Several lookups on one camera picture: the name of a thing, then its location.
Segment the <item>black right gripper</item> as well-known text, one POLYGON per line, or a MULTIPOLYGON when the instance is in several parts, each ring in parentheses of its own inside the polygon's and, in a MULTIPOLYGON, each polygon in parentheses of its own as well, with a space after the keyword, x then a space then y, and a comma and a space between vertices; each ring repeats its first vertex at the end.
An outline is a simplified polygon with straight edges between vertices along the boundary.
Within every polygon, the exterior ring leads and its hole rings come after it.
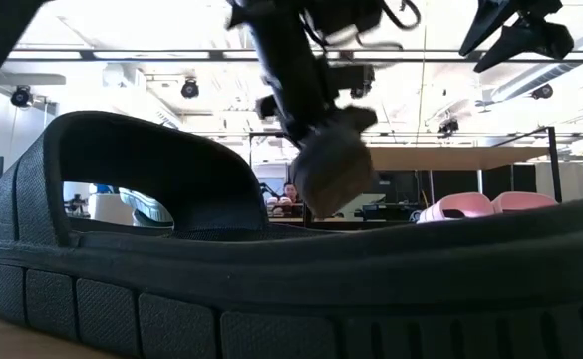
POLYGON ((516 11, 519 19, 518 25, 502 27, 499 39, 474 67, 476 73, 524 52, 562 60, 573 49, 573 38, 566 26, 544 23, 547 15, 563 7, 560 0, 478 0, 477 3, 477 11, 458 51, 462 56, 475 50, 516 11))

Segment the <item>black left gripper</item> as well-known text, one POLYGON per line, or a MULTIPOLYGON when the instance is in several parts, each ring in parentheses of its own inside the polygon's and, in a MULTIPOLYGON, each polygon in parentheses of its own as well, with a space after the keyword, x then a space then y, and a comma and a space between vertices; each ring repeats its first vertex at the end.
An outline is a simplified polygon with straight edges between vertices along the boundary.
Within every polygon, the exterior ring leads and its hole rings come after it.
MULTIPOLYGON (((378 0, 243 0, 230 3, 230 29, 245 26, 265 79, 273 91, 283 132, 301 144, 312 128, 326 118, 330 104, 320 83, 310 41, 327 45, 326 38, 349 27, 359 32, 379 25, 383 3, 378 0)), ((348 106, 344 122, 365 131, 377 121, 370 108, 348 106)))

